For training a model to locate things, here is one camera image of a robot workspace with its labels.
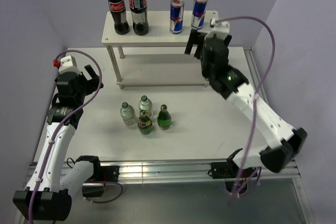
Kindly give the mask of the Red Bull can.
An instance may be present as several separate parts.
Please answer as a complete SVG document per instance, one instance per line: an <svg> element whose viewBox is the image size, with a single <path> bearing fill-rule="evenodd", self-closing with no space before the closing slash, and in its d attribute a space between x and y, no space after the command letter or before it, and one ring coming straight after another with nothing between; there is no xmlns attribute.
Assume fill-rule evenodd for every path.
<svg viewBox="0 0 336 224"><path fill-rule="evenodd" d="M179 34L183 29L184 1L170 1L170 31Z"/></svg>
<svg viewBox="0 0 336 224"><path fill-rule="evenodd" d="M201 29L204 25L207 2L208 0L194 0L191 26L195 29Z"/></svg>

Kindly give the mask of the green bottle gold cap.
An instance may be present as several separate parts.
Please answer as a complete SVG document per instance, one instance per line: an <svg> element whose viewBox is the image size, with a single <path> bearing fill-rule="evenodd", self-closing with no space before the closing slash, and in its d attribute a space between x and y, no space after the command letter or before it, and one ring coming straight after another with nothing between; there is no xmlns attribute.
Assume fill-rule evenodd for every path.
<svg viewBox="0 0 336 224"><path fill-rule="evenodd" d="M161 105L160 112L157 116L157 124L162 130L168 130L171 126L172 118L167 110L167 105Z"/></svg>

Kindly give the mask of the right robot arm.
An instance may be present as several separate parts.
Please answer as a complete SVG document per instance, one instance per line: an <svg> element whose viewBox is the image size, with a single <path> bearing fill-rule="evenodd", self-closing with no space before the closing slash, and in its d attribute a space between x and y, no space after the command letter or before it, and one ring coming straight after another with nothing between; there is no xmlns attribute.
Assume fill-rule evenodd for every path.
<svg viewBox="0 0 336 224"><path fill-rule="evenodd" d="M242 148L234 151L226 160L223 171L229 177L251 174L257 167L265 167L279 173L300 152L307 133L284 121L261 97L259 97L238 69L228 63L228 44L231 35L224 38L209 37L192 29L185 53L196 46L195 57L201 61L202 75L210 86L226 101L231 102L249 120L266 140L266 146L252 149L247 155Z"/></svg>

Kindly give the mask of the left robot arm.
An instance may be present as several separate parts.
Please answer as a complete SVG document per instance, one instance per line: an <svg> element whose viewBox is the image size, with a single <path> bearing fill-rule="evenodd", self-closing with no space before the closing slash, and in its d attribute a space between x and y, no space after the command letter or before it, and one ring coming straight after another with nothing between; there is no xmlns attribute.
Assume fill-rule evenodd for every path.
<svg viewBox="0 0 336 224"><path fill-rule="evenodd" d="M74 167L61 177L66 152L74 136L85 97L95 97L103 88L99 75L82 72L61 73L55 80L54 95L47 115L47 132L44 146L29 182L24 190L14 193L13 203L29 223L36 220L64 221L69 216L72 196L87 181L96 182L102 176L97 156L80 156Z"/></svg>

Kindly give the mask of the white two-tier shelf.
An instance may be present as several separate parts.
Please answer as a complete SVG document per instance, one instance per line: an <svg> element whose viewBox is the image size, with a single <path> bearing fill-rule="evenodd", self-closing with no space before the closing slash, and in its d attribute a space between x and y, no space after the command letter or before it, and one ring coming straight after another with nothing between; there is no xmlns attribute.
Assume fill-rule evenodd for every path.
<svg viewBox="0 0 336 224"><path fill-rule="evenodd" d="M200 63L185 55L190 35L191 12L185 11L179 34L169 31L168 11L149 11L149 33L138 36L134 31L118 35L113 19L106 14L101 42L107 49L116 84L119 88L134 86L204 86Z"/></svg>

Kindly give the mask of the clear Chang soda bottle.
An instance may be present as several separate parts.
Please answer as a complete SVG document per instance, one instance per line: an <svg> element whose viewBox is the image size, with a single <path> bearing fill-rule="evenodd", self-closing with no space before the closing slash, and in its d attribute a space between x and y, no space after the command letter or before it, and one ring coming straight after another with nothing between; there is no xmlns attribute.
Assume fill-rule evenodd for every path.
<svg viewBox="0 0 336 224"><path fill-rule="evenodd" d="M134 125L137 121L134 108L127 102L123 102L120 109L120 115L124 123L128 126Z"/></svg>

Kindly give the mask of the clear glass soda bottle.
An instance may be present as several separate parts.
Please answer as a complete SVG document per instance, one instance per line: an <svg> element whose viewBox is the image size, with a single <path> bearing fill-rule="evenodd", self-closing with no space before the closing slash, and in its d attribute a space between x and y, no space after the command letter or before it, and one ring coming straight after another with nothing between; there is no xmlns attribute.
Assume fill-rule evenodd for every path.
<svg viewBox="0 0 336 224"><path fill-rule="evenodd" d="M143 95L139 101L139 110L145 110L146 115L150 118L153 114L152 109L153 109L152 101L146 95Z"/></svg>

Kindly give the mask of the dark cola bottle red label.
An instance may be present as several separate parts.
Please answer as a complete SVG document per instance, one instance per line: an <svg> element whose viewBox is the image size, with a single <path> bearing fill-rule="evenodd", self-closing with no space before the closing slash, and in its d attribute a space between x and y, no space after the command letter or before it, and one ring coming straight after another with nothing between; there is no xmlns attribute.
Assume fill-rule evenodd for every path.
<svg viewBox="0 0 336 224"><path fill-rule="evenodd" d="M146 35L149 32L146 0L129 0L129 6L134 32L139 36Z"/></svg>

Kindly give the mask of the green bottle colourful label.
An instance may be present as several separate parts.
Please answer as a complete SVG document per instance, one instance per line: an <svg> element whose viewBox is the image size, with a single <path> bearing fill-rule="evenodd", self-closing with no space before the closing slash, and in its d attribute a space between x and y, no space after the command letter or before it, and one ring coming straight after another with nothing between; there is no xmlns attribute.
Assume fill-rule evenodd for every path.
<svg viewBox="0 0 336 224"><path fill-rule="evenodd" d="M140 110L137 126L140 133L143 135L149 135L152 133L153 131L152 120L147 116L145 110Z"/></svg>

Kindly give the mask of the Coca-Cola glass bottle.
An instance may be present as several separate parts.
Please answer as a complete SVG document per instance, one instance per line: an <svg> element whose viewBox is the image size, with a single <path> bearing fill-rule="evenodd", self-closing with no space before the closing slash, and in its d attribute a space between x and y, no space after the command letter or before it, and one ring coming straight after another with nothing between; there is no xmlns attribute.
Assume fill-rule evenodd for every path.
<svg viewBox="0 0 336 224"><path fill-rule="evenodd" d="M124 0L108 0L109 10L114 21L115 32L124 35L129 32Z"/></svg>

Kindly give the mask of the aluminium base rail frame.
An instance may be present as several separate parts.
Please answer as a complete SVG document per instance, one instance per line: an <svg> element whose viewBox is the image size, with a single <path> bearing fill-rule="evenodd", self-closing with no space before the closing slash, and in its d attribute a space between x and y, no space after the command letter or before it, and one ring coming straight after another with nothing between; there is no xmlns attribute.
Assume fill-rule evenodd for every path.
<svg viewBox="0 0 336 224"><path fill-rule="evenodd" d="M214 179L235 179L231 194L238 196L252 178L259 178L262 168L280 172L301 150L307 137L304 129L295 129L282 120L261 99L247 78L228 63L228 47L206 43L197 48L202 73L212 88L239 108L260 130L267 145L252 151L249 147L234 151L223 162L211 163L209 175ZM29 221L65 220L71 209L72 196L84 183L119 184L119 166L103 166L97 156L80 156L65 177L61 171L68 145L75 134L83 108L103 87L102 72L85 67L87 79L78 70L70 50L54 60L59 75L47 117L47 134L42 154L23 190L14 193L13 202Z"/></svg>

